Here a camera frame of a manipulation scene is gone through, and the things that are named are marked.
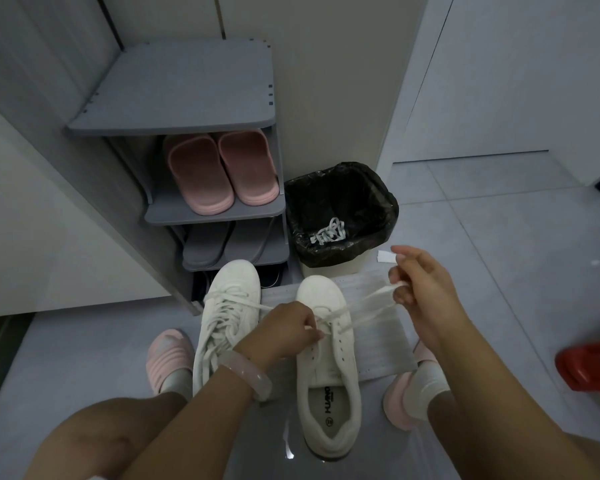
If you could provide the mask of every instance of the shoe rack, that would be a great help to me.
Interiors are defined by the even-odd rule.
[[[266,40],[160,41],[128,48],[68,128],[76,136],[108,139],[146,194],[144,220],[171,227],[184,246],[194,233],[200,242],[200,235],[210,223],[274,217],[264,249],[254,264],[287,261],[282,157],[271,45]],[[143,161],[123,138],[256,128],[262,129],[269,142],[280,194],[257,207],[244,204],[236,196],[231,208],[214,216],[201,216],[186,204],[161,148],[151,161]],[[219,269],[226,261],[223,255],[207,267],[191,266],[186,260],[183,266],[188,271]]]

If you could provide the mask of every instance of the pink slide sandal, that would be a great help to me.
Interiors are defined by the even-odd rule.
[[[171,343],[161,347],[167,337],[171,339]],[[158,335],[146,355],[146,373],[153,393],[160,393],[162,383],[173,371],[178,369],[193,371],[194,356],[191,341],[180,330],[170,328]]]
[[[417,363],[425,360],[432,360],[438,363],[435,355],[431,352],[422,342],[418,342],[416,348],[413,350],[413,356]],[[414,427],[414,419],[411,418],[402,407],[402,396],[404,390],[409,385],[409,380],[413,372],[406,372],[395,377],[389,387],[387,387],[384,397],[382,400],[382,406],[384,409],[384,415],[389,422],[396,428],[400,428],[404,431],[409,431]]]
[[[218,140],[218,149],[238,198],[264,205],[280,193],[267,137],[261,130],[232,131]]]
[[[162,149],[180,193],[195,213],[213,216],[233,205],[231,183],[208,134],[168,136]]]

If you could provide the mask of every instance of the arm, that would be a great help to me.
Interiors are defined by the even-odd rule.
[[[409,312],[433,352],[476,438],[487,471],[498,479],[581,479],[598,474],[536,404],[490,347],[460,304],[447,270],[426,251],[393,246],[390,281],[410,287],[394,299]]]
[[[296,355],[318,341],[311,309],[298,302],[279,305],[234,347],[266,371],[279,358]],[[122,475],[123,480],[220,479],[253,390],[220,367],[200,392]]]

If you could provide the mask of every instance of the bangle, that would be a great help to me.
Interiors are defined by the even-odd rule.
[[[266,401],[271,395],[273,384],[267,375],[252,361],[235,350],[227,350],[218,358],[218,365],[224,365],[253,389],[258,401]]]

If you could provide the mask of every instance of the tile floor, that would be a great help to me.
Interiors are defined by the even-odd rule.
[[[432,252],[545,411],[565,430],[600,440],[597,403],[568,390],[553,368],[561,348],[600,337],[600,196],[546,152],[400,163],[389,186],[400,218],[380,249],[408,243]],[[375,256],[365,264],[388,267]],[[415,343],[406,314],[402,323]],[[200,318],[169,298],[37,315],[0,391],[0,479],[21,477],[40,441],[72,412],[118,395],[148,396],[146,347],[172,326],[195,341]],[[358,443],[337,463],[308,452],[292,398],[254,405],[226,478],[456,477],[430,428],[403,433],[386,421],[380,400],[390,381],[362,385]]]

